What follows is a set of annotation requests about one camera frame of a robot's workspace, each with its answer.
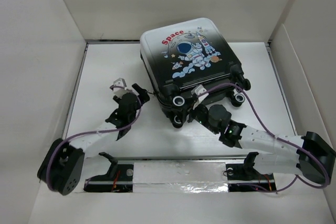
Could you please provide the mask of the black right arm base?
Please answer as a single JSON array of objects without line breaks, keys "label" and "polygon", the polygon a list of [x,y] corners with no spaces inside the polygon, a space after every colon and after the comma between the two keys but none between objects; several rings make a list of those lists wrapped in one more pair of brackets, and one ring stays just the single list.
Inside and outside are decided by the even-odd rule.
[{"label": "black right arm base", "polygon": [[223,176],[228,180],[229,192],[277,190],[273,174],[261,174],[253,168],[258,155],[258,152],[251,152],[242,163],[226,163]]}]

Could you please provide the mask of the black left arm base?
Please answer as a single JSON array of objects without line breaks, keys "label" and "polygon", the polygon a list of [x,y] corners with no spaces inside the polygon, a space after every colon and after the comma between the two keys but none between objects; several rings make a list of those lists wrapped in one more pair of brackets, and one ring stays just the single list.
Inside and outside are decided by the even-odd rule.
[{"label": "black left arm base", "polygon": [[99,153],[110,162],[105,174],[85,180],[83,190],[87,193],[131,193],[133,192],[134,164],[119,164],[118,160],[106,152]]}]

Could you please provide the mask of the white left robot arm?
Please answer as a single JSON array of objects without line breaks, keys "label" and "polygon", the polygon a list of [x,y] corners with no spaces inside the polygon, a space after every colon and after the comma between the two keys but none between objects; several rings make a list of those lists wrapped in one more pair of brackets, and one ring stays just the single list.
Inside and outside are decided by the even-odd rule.
[{"label": "white left robot arm", "polygon": [[100,176],[112,180],[117,175],[117,160],[103,151],[109,143],[104,135],[109,135],[113,141],[122,139],[131,130],[140,116],[142,106],[150,97],[146,89],[136,83],[131,89],[122,83],[116,83],[110,88],[118,107],[99,129],[77,133],[65,139],[58,138],[50,146],[37,172],[37,178],[49,190],[63,196],[70,194],[80,182],[85,159],[97,155],[110,161],[100,165]]}]

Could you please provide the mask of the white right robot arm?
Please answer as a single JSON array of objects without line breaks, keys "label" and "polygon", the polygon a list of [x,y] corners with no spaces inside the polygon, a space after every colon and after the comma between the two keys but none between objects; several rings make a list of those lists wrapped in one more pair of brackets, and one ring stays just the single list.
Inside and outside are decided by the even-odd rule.
[{"label": "white right robot arm", "polygon": [[231,119],[220,104],[207,108],[197,106],[191,118],[219,136],[231,148],[250,150],[243,163],[243,174],[255,178],[259,174],[295,174],[319,184],[331,182],[335,150],[317,133],[304,136],[271,135]]}]

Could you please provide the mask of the black white space suitcase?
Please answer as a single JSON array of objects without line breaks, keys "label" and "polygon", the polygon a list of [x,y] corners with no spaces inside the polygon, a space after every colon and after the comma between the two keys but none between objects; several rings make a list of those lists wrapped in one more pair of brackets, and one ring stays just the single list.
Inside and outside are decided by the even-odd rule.
[{"label": "black white space suitcase", "polygon": [[193,90],[215,88],[202,102],[229,98],[241,106],[238,91],[250,90],[242,63],[212,20],[202,17],[144,32],[140,53],[161,110],[179,129],[195,103]]}]

